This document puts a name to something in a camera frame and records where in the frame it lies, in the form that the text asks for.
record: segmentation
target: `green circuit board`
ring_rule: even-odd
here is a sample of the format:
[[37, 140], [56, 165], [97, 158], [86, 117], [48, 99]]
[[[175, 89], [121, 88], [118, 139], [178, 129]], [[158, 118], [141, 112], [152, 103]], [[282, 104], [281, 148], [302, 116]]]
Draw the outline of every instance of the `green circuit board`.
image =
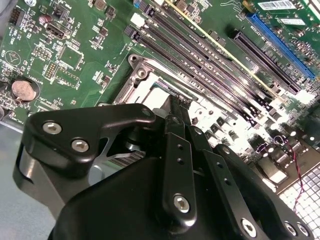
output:
[[252, 1], [252, 10], [314, 72], [320, 67], [320, 4], [304, 1]]
[[[155, 5], [152, 0], [145, 2]], [[319, 82], [316, 79], [305, 80], [300, 72], [287, 67], [288, 60], [263, 39], [248, 21], [248, 9], [241, 1], [187, 0], [185, 4], [191, 6], [190, 12], [187, 8], [183, 10], [190, 19], [210, 36], [218, 36], [218, 42], [268, 86], [272, 84], [268, 73], [259, 69], [231, 40], [230, 32], [234, 29], [241, 30], [270, 58], [276, 59], [281, 68], [290, 71], [301, 89], [317, 95]], [[57, 6], [67, 10], [67, 16], [52, 16]], [[109, 7], [114, 9], [113, 16], [106, 15]], [[0, 106], [10, 111], [8, 118], [22, 125], [30, 114], [36, 112], [112, 103], [132, 71], [128, 63], [128, 56], [132, 53], [158, 59], [170, 66], [168, 61], [152, 49], [124, 35], [126, 27], [132, 24], [134, 13], [148, 19], [140, 9], [134, 7], [132, 0], [38, 0], [33, 7], [26, 5], [24, 0], [19, 0], [15, 9], [23, 11], [24, 16], [19, 25], [16, 23], [19, 19], [9, 20], [1, 44], [0, 79], [8, 84], [0, 93]], [[55, 23], [67, 28], [69, 36], [57, 39], [50, 35], [48, 29], [40, 23], [43, 15], [52, 16]], [[285, 41], [290, 40], [287, 34], [290, 33], [283, 35]], [[317, 64], [314, 62], [309, 66], [316, 76], [319, 75]], [[39, 90], [35, 100], [19, 102], [13, 98], [11, 83], [21, 78], [37, 84]], [[283, 95], [282, 99], [283, 107], [293, 122], [299, 116], [307, 114], [308, 108], [316, 102], [316, 97], [308, 104], [301, 103], [291, 95]]]

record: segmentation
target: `silver screw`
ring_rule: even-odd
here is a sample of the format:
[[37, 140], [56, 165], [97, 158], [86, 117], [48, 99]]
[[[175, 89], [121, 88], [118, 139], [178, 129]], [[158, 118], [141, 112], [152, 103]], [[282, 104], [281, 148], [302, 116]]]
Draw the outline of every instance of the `silver screw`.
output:
[[182, 213], [186, 214], [190, 210], [189, 202], [181, 195], [174, 196], [174, 206]]
[[222, 150], [226, 153], [226, 154], [230, 154], [230, 151], [228, 148], [226, 148], [225, 146], [222, 148]]
[[37, 4], [37, 0], [24, 0], [24, 2], [31, 8]]
[[42, 129], [47, 134], [52, 134], [52, 135], [59, 134], [62, 131], [61, 126], [55, 122], [46, 122], [45, 124], [43, 124]]
[[255, 238], [257, 236], [257, 230], [255, 226], [247, 219], [243, 218], [241, 220], [241, 225], [244, 229], [244, 231], [252, 238]]
[[304, 235], [306, 235], [307, 237], [309, 237], [309, 233], [308, 233], [307, 229], [306, 229], [304, 226], [302, 226], [300, 223], [297, 223], [297, 225], [298, 225], [298, 228], [300, 229], [300, 231], [301, 231]]
[[197, 128], [197, 127], [194, 128], [194, 131], [195, 131], [197, 134], [199, 134], [199, 135], [202, 134], [202, 131], [201, 131], [199, 128]]
[[290, 223], [285, 222], [284, 225], [286, 226], [286, 229], [287, 229], [293, 236], [297, 236], [296, 230], [294, 229], [294, 227], [293, 227]]
[[136, 74], [139, 78], [145, 78], [147, 76], [147, 72], [143, 68], [140, 68]]
[[71, 147], [73, 150], [79, 153], [84, 153], [89, 150], [89, 144], [86, 141], [81, 139], [74, 140], [71, 143]]

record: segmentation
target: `integrated circuit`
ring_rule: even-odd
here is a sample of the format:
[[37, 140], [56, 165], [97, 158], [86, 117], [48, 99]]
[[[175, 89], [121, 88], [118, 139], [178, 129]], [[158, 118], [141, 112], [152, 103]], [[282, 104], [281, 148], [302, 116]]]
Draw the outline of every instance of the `integrated circuit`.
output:
[[83, 55], [73, 50], [69, 46], [63, 47], [59, 56], [61, 62], [66, 64], [70, 69], [76, 70], [83, 59]]
[[103, 11], [106, 8], [106, 2], [105, 0], [95, 0], [94, 2], [94, 6], [96, 7], [96, 9]]

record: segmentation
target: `mounting hole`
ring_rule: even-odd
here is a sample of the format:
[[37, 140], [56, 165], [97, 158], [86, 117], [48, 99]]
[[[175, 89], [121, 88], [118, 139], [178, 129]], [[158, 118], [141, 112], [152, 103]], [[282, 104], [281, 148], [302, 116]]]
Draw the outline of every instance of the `mounting hole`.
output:
[[136, 61], [137, 61], [137, 57], [136, 57], [136, 56], [132, 56], [132, 57], [131, 57], [131, 62], [132, 62], [132, 63], [135, 63]]
[[223, 181], [225, 182], [225, 184], [231, 186], [231, 182], [227, 178], [223, 179]]
[[179, 157], [177, 160], [176, 160], [180, 165], [184, 165], [185, 162]]
[[150, 112], [148, 111], [148, 109], [146, 109], [146, 108], [142, 109], [142, 113], [143, 113], [144, 115], [147, 115], [148, 117], [151, 116], [151, 113], [150, 113]]
[[224, 168], [224, 166], [223, 166], [220, 162], [217, 162], [216, 165], [217, 165], [219, 168], [221, 168], [221, 169]]

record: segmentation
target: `barcode label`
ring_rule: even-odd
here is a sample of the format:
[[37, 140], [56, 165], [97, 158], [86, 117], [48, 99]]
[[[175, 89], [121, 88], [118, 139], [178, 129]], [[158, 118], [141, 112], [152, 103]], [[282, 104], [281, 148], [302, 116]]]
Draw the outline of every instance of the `barcode label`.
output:
[[301, 18], [280, 18], [280, 21], [286, 25], [306, 25]]
[[295, 5], [289, 0], [258, 2], [263, 10], [285, 10], [296, 9]]

